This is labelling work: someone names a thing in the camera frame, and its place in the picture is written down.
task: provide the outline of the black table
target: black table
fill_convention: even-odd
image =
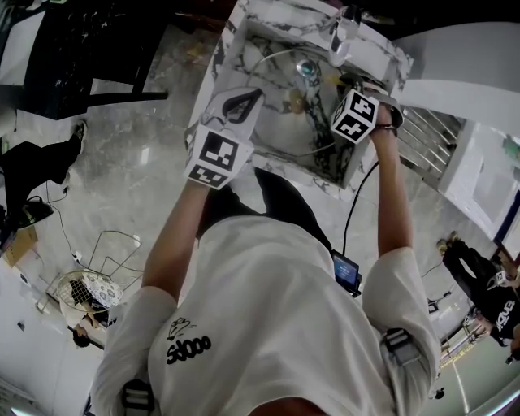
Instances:
[[[84,114],[90,106],[166,99],[144,93],[150,64],[167,26],[163,0],[68,0],[44,3],[23,86],[0,85],[0,100],[50,119]],[[17,19],[4,22],[2,37]],[[0,50],[3,50],[0,38]],[[91,95],[94,78],[133,85],[131,93]]]

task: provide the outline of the cardboard box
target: cardboard box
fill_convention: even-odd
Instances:
[[[15,240],[9,249],[3,254],[4,259],[10,267],[13,267],[38,241],[36,229],[27,227],[18,231]]]

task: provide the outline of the yellow shoe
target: yellow shoe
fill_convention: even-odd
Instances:
[[[439,241],[437,241],[437,249],[439,250],[440,255],[444,257],[446,250],[448,249],[448,243],[444,238],[441,238]]]
[[[449,235],[449,240],[448,241],[450,243],[453,243],[453,242],[455,242],[457,240],[460,240],[460,239],[461,239],[461,237],[458,236],[458,232],[452,231],[452,233]]]

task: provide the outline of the person in white t-shirt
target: person in white t-shirt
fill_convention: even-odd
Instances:
[[[378,124],[390,123],[381,106]],[[379,260],[362,306],[335,281],[331,245],[289,182],[257,171],[264,215],[230,188],[188,182],[141,290],[111,327],[91,391],[97,416],[125,414],[124,386],[135,378],[149,381],[153,414],[168,416],[418,414],[440,343],[412,250],[397,139],[386,129],[371,138]],[[198,237],[197,278],[177,309]],[[397,340],[393,328],[405,330]]]

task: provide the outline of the gray floor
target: gray floor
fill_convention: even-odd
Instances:
[[[217,40],[218,36],[208,32],[188,36],[169,28],[150,70],[149,88],[167,89],[170,97],[164,102],[117,104],[89,110],[86,115],[89,140],[71,169],[69,194],[63,201],[55,202],[63,213],[71,249],[83,255],[83,263],[92,255],[101,231],[119,230],[142,242],[128,265],[137,270],[144,267],[147,253],[184,184],[184,130]],[[101,82],[95,88],[114,90],[113,85]],[[74,119],[56,122],[20,113],[18,130],[7,140],[11,146],[21,141],[38,145],[64,141],[70,136],[74,122]],[[415,251],[422,273],[440,263],[435,242],[453,229],[484,255],[492,253],[492,242],[450,202],[423,184],[413,172],[406,171],[405,179],[414,216]],[[262,210],[259,187],[251,169],[245,169],[235,187],[244,202]],[[360,265],[364,276],[377,258],[377,187],[375,172],[362,190],[347,239],[347,256]],[[332,245],[341,250],[350,204],[324,197],[310,188],[298,188],[314,209]],[[50,183],[49,191],[51,200],[62,196],[56,184]],[[34,194],[46,200],[45,186]],[[57,213],[39,223],[37,233],[41,259],[28,256],[23,267],[47,282],[75,267]],[[99,270],[105,256],[121,262],[135,247],[133,240],[108,236],[97,249],[93,267]],[[104,271],[114,267],[108,261]],[[128,285],[139,274],[118,271],[116,281]],[[452,288],[453,279],[444,266],[439,266],[424,278],[424,283],[427,295],[437,298]],[[439,336],[444,336],[460,323],[468,303],[455,288],[453,295],[440,306],[442,314],[436,325]]]

